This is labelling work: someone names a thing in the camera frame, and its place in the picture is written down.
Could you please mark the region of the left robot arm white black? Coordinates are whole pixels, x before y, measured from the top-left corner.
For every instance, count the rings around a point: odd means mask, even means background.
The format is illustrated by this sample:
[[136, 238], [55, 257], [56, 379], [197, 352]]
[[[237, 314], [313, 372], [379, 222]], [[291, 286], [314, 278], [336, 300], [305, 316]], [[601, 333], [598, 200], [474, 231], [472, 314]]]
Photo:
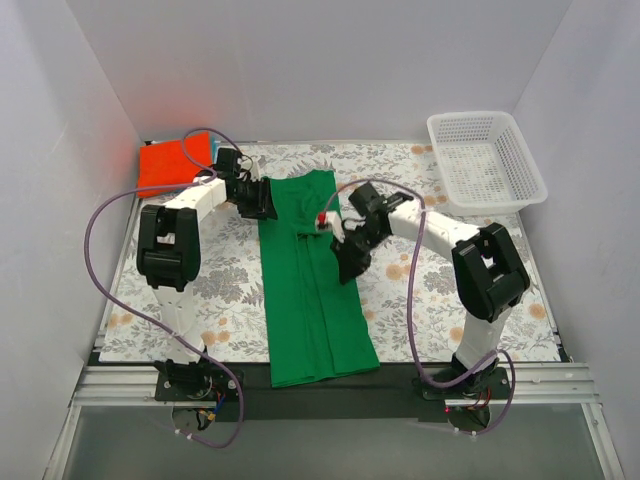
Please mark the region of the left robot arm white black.
[[227, 202], [246, 219], [277, 218], [270, 180], [258, 162], [220, 147], [214, 163], [191, 186], [163, 204], [145, 206], [140, 214], [137, 269], [159, 305], [158, 323], [170, 336], [167, 359], [156, 368], [170, 386], [192, 397], [213, 385], [200, 362], [205, 344], [196, 331], [193, 287], [201, 267], [200, 224]]

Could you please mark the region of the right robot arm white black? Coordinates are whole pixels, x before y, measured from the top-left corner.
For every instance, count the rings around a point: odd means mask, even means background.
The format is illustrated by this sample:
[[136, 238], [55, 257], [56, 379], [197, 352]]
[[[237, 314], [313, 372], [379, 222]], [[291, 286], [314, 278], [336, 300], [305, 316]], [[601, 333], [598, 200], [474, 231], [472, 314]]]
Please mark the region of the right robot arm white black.
[[391, 236], [414, 242], [449, 261], [458, 298], [466, 310], [462, 340], [454, 352], [450, 380], [426, 373], [415, 364], [422, 383], [453, 389], [472, 377], [491, 372], [501, 354], [498, 345], [512, 309], [530, 287], [530, 277], [507, 229], [498, 223], [477, 227], [427, 208], [414, 190], [398, 186], [389, 196], [375, 188], [376, 180], [351, 182], [349, 201], [360, 216], [353, 229], [341, 214], [326, 206], [315, 218], [319, 232], [333, 235], [331, 249], [338, 261], [339, 281], [347, 284], [370, 266], [371, 252]]

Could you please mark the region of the green t shirt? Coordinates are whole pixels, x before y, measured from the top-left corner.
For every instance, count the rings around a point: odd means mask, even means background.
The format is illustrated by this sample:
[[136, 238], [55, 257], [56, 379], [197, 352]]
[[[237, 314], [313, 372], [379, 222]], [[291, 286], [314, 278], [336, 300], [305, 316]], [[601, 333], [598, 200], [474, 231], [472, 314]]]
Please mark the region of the green t shirt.
[[332, 236], [314, 225], [325, 206], [340, 207], [333, 172], [272, 180], [271, 190], [277, 217], [258, 230], [272, 387], [377, 369], [358, 287], [340, 283]]

